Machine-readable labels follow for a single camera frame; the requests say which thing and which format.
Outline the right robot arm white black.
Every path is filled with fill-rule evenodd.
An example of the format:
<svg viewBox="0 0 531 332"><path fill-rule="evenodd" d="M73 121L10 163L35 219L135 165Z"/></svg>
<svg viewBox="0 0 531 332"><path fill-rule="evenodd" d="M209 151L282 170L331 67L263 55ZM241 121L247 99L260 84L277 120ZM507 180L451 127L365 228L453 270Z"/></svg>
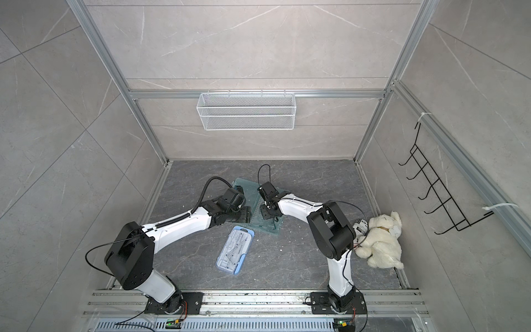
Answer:
<svg viewBox="0 0 531 332"><path fill-rule="evenodd" d="M264 203L260 205L263 219L294 217L309 225L319 251L327 258L329 268L328 303L336 313L349 309L366 313L366 302L351 277L351 256L360 245L358 237L365 229L356 230L337 201L317 203L284 191L279 192L267 181L260 183L258 192Z"/></svg>

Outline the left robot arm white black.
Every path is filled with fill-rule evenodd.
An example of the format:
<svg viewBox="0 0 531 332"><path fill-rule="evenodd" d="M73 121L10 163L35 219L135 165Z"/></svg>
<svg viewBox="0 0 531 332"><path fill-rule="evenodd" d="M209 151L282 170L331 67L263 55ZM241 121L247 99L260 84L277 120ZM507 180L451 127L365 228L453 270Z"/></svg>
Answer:
<svg viewBox="0 0 531 332"><path fill-rule="evenodd" d="M141 292L162 312L180 313L185 308L182 292L154 269L155 254L195 232L249 219L243 188L221 177L209 178L191 210L154 224L132 221L124 225L116 239L107 244L105 273L116 278L124 290Z"/></svg>

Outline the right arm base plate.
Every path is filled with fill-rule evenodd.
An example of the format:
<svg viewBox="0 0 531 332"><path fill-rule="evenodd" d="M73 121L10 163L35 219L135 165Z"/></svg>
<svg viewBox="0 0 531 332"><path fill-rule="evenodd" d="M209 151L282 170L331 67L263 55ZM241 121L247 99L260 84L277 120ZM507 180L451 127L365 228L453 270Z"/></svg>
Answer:
<svg viewBox="0 0 531 332"><path fill-rule="evenodd" d="M343 297L329 292L312 292L305 300L314 315L365 315L366 302L362 293L351 291Z"/></svg>

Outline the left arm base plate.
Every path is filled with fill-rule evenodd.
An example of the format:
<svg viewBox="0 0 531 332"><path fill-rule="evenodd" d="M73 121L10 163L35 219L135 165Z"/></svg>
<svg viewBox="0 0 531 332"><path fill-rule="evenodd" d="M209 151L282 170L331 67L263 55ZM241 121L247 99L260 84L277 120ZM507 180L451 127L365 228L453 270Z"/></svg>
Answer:
<svg viewBox="0 0 531 332"><path fill-rule="evenodd" d="M148 297L148 302L144 313L156 315L181 315L187 313L198 315L203 303L204 293L202 292L177 292L164 303L159 303L153 298Z"/></svg>

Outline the green transparent ruler set case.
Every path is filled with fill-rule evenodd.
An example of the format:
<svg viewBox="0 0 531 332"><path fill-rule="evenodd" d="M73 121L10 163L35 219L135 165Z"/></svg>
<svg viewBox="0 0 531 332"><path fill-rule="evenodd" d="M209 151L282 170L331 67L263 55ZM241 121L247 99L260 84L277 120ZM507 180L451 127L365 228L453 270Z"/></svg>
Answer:
<svg viewBox="0 0 531 332"><path fill-rule="evenodd" d="M278 235L283 225L283 217L273 219L264 219L261 214L261 206L264 200L258 191L258 183L244 179L236 178L233 185L239 185L243 188L246 198L246 206L250 208L250 222L239 224L245 228L250 228L255 232L266 232L272 235Z"/></svg>

